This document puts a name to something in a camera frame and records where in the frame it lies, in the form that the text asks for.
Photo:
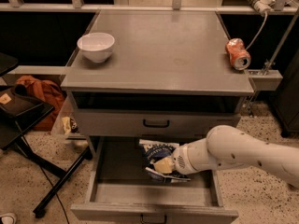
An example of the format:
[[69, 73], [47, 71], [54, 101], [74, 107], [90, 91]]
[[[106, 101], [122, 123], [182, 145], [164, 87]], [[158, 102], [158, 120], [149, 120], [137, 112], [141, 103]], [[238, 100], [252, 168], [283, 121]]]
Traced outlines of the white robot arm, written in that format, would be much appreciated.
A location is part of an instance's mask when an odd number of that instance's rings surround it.
[[183, 175], [205, 170], [254, 166], [299, 188], [299, 149], [261, 141], [235, 127], [212, 128], [206, 138], [177, 147], [154, 163], [161, 174]]

